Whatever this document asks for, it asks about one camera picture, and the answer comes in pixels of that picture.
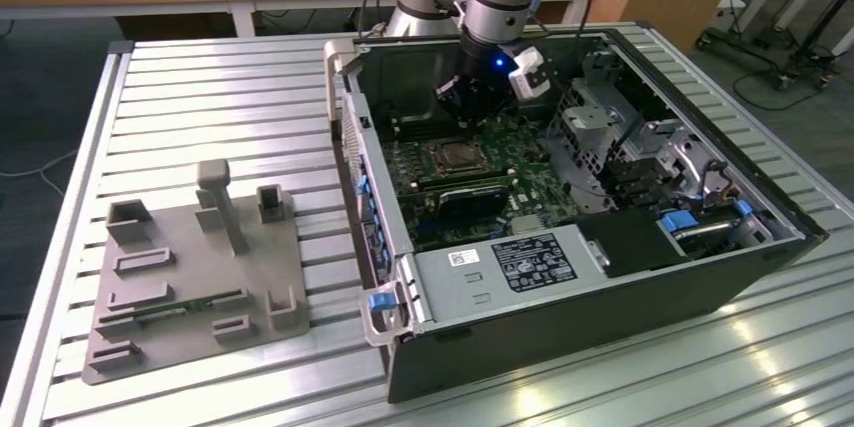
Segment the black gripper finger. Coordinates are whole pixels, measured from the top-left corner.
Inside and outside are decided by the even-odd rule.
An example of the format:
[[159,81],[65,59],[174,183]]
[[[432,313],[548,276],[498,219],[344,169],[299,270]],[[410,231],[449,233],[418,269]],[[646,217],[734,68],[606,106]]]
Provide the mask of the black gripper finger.
[[510,102],[510,97],[504,92],[480,91],[470,94],[464,103],[464,118],[470,126],[481,125]]
[[458,123],[468,123],[464,112],[464,99],[460,92],[458,83],[461,77],[454,75],[434,89],[436,98],[440,106],[448,113],[449,117]]

